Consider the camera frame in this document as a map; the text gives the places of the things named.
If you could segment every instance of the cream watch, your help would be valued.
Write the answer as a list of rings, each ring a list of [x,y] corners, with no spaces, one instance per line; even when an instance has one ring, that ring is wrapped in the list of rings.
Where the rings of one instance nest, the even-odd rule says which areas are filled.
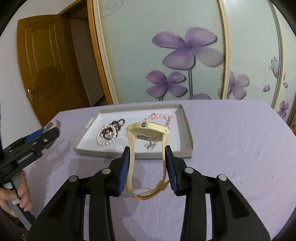
[[[153,122],[138,122],[135,124],[128,125],[126,127],[126,133],[128,136],[128,144],[130,148],[130,163],[128,169],[128,176],[126,179],[126,190],[130,192],[132,198],[136,200],[147,200],[154,197],[160,191],[164,191],[170,181],[165,181],[166,178],[166,166],[165,166],[165,146],[168,142],[168,128],[160,126]],[[158,182],[155,188],[153,189],[137,189],[134,190],[132,186],[133,178],[133,168],[135,164],[135,141],[136,139],[153,141],[153,142],[162,142],[162,154],[163,154],[163,176],[162,179]]]

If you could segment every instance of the white box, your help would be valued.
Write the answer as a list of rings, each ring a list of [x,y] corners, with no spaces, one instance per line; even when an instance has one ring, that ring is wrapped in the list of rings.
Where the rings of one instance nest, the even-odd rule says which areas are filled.
[[[125,127],[129,124],[144,121],[145,117],[152,113],[168,113],[174,117],[174,124],[169,129],[169,142],[174,156],[189,158],[193,152],[193,140],[188,125],[188,121],[182,105],[164,104],[157,106],[140,106],[128,108],[114,108],[99,111],[82,132],[73,141],[73,148],[76,153],[101,157],[118,158],[122,156],[123,150],[128,146]],[[125,124],[118,133],[114,142],[107,146],[97,144],[97,135],[100,128],[114,120],[125,119]],[[165,119],[155,119],[153,122],[164,125]],[[161,159],[162,144],[158,143],[153,150],[147,150],[144,144],[147,141],[136,140],[135,158],[136,159]]]

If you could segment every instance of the table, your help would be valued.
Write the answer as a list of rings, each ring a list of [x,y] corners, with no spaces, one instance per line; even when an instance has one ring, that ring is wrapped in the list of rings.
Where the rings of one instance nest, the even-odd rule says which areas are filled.
[[[274,238],[296,203],[296,138],[286,123],[264,102],[164,103],[182,104],[185,110],[194,142],[193,156],[185,160],[187,166],[207,176],[225,174]],[[94,112],[106,108],[113,106],[64,111],[54,118],[61,122],[60,137],[50,149],[44,150],[42,158],[25,169],[36,217],[69,176],[88,177],[109,165],[111,159],[78,155],[71,147],[73,138]],[[134,188],[154,187],[161,177],[161,167],[161,160],[137,160]],[[147,201],[111,197],[116,240],[179,240],[184,207],[185,197],[174,196],[170,188]],[[208,197],[207,211],[210,211]],[[211,238],[211,223],[207,238]]]

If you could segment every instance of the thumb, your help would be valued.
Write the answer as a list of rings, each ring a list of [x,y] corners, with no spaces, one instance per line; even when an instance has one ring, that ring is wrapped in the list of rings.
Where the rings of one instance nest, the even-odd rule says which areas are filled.
[[[15,192],[10,191],[6,188],[0,188],[0,200],[5,201],[14,201],[17,199],[17,195]]]

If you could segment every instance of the beige watch band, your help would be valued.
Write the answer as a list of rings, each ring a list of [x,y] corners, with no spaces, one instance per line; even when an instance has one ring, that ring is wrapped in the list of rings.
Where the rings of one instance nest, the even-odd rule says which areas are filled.
[[[128,192],[131,192],[134,190],[133,186],[132,186],[132,178],[133,178],[133,168],[134,168],[134,164],[135,164],[135,141],[136,141],[136,138],[130,131],[127,131],[127,135],[128,135],[128,144],[129,144],[129,148],[130,148],[130,163],[129,163],[129,169],[128,169],[128,176],[126,179],[126,190]],[[165,181],[165,178],[166,178],[165,146],[166,146],[167,142],[168,142],[168,134],[163,134],[163,139],[162,139],[163,176],[162,176],[162,179],[158,182],[156,187],[153,188],[152,190],[143,193],[143,195],[132,196],[132,198],[134,198],[136,200],[147,200],[147,199],[154,197],[155,195],[160,193],[160,191],[164,191],[167,188],[168,184],[170,183],[169,180]]]

